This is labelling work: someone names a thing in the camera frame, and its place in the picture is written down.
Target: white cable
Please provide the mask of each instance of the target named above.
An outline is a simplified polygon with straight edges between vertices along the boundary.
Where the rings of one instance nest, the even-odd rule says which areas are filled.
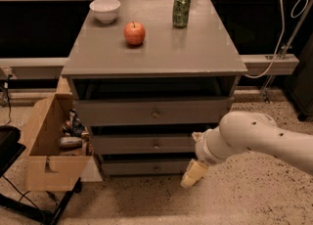
[[[297,18],[298,16],[300,16],[300,15],[303,13],[303,11],[306,9],[307,4],[309,3],[309,0],[306,0],[303,9],[302,9],[296,16],[294,16],[294,15],[293,15],[293,11],[295,10],[296,6],[299,4],[300,1],[301,1],[301,0],[298,0],[298,1],[295,3],[295,5],[293,6],[293,9],[292,9],[292,11],[291,11],[291,17],[292,17],[292,18]]]
[[[271,68],[271,66],[274,64],[274,60],[276,59],[276,54],[277,54],[277,50],[279,49],[279,46],[281,44],[281,41],[282,41],[282,38],[283,38],[283,35],[284,35],[284,32],[285,32],[285,16],[284,16],[284,5],[283,5],[283,0],[280,0],[280,5],[281,5],[281,15],[282,15],[282,32],[281,32],[281,36],[277,42],[277,45],[276,45],[276,48],[275,48],[275,51],[274,51],[274,55],[273,55],[273,59],[272,59],[272,62],[269,64],[269,66],[267,67],[267,69],[265,69],[264,72],[262,72],[261,74],[259,75],[248,75],[248,74],[245,74],[245,77],[248,77],[248,78],[251,78],[251,79],[257,79],[259,77],[262,77],[263,75],[265,75],[268,70]]]

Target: gray floor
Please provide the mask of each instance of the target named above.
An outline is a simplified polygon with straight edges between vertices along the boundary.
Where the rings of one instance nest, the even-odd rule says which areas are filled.
[[[257,90],[236,91],[232,111],[272,115],[282,128],[313,134],[313,121],[297,120],[297,111],[279,89],[270,91],[266,104]],[[33,103],[12,108],[12,123],[21,128]],[[8,109],[0,109],[0,123]],[[24,192],[25,160],[21,157],[6,173]],[[193,188],[180,187],[180,176],[106,178],[85,183],[75,194],[59,224],[313,224],[313,178],[266,155],[248,153],[210,167]],[[0,193],[20,195],[2,178]],[[58,199],[63,193],[57,193]],[[54,208],[46,193],[27,194],[41,208]],[[0,209],[0,224],[38,224]]]

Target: green can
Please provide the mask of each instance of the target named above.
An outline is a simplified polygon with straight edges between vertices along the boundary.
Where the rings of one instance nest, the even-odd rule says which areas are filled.
[[[186,27],[189,19],[191,0],[174,0],[173,25]]]

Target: apple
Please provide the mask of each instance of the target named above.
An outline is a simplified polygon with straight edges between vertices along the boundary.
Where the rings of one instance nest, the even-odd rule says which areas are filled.
[[[124,37],[131,45],[140,45],[144,42],[146,30],[139,22],[129,22],[124,28]]]

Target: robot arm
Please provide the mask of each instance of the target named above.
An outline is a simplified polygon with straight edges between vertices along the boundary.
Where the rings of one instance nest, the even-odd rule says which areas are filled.
[[[264,113],[229,112],[219,127],[193,137],[198,160],[187,167],[181,182],[185,188],[201,179],[210,165],[248,151],[273,156],[313,175],[313,136],[281,129]]]

